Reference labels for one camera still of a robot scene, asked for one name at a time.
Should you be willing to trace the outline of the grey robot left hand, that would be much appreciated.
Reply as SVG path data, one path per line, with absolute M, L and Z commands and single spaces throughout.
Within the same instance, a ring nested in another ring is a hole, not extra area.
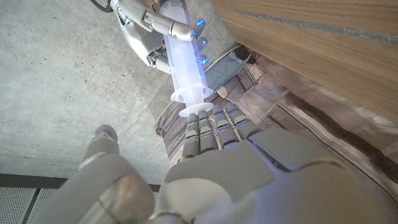
M 182 158 L 158 194 L 119 152 L 108 125 L 37 223 L 390 223 L 332 153 L 235 105 L 188 117 Z

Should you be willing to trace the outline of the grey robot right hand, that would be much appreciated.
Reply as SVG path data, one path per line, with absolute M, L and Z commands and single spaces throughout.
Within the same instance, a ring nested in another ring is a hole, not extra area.
M 165 14 L 167 6 L 183 9 L 189 18 L 185 1 L 142 1 L 110 0 L 108 8 L 119 19 L 123 36 L 136 55 L 150 67 L 170 73 L 166 55 L 165 38 L 178 40 L 198 40 L 205 20 L 199 19 L 194 25 L 188 21 L 178 21 Z

